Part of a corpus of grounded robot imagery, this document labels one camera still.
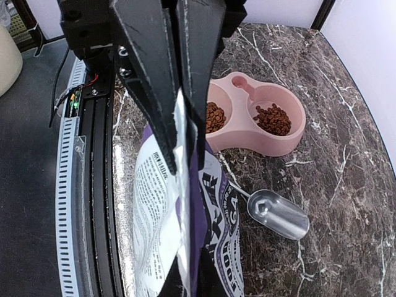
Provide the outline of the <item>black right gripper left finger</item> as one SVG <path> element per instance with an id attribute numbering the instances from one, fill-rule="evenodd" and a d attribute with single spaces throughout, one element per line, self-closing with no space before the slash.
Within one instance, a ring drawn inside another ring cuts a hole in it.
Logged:
<path id="1" fill-rule="evenodd" d="M 171 265 L 170 271 L 166 276 L 164 285 L 162 286 L 159 297 L 183 297 L 185 296 L 184 287 L 178 269 L 178 258 L 175 257 Z"/>

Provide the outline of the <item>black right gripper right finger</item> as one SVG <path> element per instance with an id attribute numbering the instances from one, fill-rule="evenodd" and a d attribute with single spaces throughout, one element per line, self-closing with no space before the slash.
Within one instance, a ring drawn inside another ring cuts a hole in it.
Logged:
<path id="1" fill-rule="evenodd" d="M 200 252 L 197 279 L 198 296 L 235 296 L 235 278 L 233 275 L 234 259 L 226 252 L 220 257 L 220 270 L 207 248 Z"/>

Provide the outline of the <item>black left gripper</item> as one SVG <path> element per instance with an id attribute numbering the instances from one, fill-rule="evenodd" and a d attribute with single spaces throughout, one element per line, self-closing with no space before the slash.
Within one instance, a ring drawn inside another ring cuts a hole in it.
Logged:
<path id="1" fill-rule="evenodd" d="M 110 63 L 143 112 L 171 174 L 180 70 L 178 1 L 59 1 L 61 28 L 89 73 Z"/>

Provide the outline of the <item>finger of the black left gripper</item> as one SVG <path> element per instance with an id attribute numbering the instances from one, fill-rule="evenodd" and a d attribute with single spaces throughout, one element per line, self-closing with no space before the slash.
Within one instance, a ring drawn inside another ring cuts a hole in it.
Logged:
<path id="1" fill-rule="evenodd" d="M 197 128 L 199 169 L 204 167 L 207 94 L 225 12 L 224 1 L 178 1 L 176 6 L 181 82 L 189 116 Z"/>

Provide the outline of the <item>purple white pet food bag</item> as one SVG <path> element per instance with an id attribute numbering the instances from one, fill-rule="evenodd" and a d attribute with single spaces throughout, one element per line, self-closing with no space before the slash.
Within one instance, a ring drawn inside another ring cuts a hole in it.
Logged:
<path id="1" fill-rule="evenodd" d="M 244 294 L 239 243 L 238 194 L 219 161 L 205 149 L 205 165 L 187 153 L 187 114 L 179 94 L 174 109 L 177 171 L 171 174 L 151 128 L 144 130 L 134 174 L 133 242 L 136 296 L 159 296 L 174 258 L 185 296 L 197 295 L 200 252 L 234 259 L 235 296 Z"/>

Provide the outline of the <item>silver metal scoop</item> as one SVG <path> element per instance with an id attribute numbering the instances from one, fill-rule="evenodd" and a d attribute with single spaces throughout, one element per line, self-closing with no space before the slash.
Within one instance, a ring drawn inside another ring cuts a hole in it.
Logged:
<path id="1" fill-rule="evenodd" d="M 247 212 L 256 222 L 287 239 L 298 241 L 307 235 L 309 217 L 292 201 L 268 189 L 249 194 L 234 183 L 230 185 L 243 195 Z"/>

